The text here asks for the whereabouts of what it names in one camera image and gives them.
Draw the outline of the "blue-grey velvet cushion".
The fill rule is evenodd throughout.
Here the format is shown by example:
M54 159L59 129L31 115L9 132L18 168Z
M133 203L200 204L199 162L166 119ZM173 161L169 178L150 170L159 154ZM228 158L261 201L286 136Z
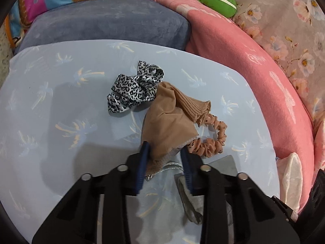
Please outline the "blue-grey velvet cushion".
M16 53L74 40L128 40L184 50L191 25L152 0L88 0L47 11L33 21Z

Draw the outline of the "leopard print scrunchie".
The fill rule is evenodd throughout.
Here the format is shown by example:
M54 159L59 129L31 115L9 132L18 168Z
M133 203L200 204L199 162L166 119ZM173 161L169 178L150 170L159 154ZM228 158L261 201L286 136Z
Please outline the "leopard print scrunchie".
M119 74L107 96L109 113L122 113L155 99L164 71L155 64L138 62L136 75Z

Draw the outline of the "light blue palm sheet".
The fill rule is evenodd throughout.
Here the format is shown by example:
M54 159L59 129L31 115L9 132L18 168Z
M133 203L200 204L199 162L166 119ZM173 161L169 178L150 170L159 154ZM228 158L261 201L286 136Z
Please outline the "light blue palm sheet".
M248 82L222 64L167 47L121 40L68 41L15 55L1 87L1 202L31 241L84 173L108 173L136 153L148 105L111 115L107 95L119 74L145 61L164 81L211 102L227 124L223 155L268 196L280 194L271 136Z

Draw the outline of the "tan drawstring pouch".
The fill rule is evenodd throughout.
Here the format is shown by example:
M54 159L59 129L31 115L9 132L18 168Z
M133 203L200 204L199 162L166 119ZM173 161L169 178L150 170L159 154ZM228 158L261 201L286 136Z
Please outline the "tan drawstring pouch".
M211 111L210 101L191 98L168 82L158 84L156 97L146 112L141 142L150 145L146 175L153 175L181 148L198 137Z

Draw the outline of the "white lined trash bin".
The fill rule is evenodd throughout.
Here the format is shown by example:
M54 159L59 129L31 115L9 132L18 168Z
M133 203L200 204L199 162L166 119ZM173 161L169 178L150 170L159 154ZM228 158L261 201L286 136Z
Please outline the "white lined trash bin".
M303 175L302 165L297 153L276 161L280 184L280 200L296 213L300 209Z

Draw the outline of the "peach dotted scrunchie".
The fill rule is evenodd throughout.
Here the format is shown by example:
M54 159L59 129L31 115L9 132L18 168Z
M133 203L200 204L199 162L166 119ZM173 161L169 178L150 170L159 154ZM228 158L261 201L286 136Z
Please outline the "peach dotted scrunchie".
M225 134L227 125L225 122L219 121L218 118L211 113L206 116L203 123L205 126L212 127L212 129L215 130L214 138L206 138L204 140L197 138L187 145L187 149L189 153L204 158L211 158L223 152L223 146L227 138Z

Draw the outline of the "pink blanket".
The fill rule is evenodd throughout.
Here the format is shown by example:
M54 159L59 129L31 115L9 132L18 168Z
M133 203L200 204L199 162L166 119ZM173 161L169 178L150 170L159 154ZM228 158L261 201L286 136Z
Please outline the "pink blanket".
M267 122L276 156L297 153L302 175L303 208L309 198L315 173L311 118L284 72L250 36L232 20L198 0L153 0L184 16L192 32L186 51L223 64L240 73L251 87Z

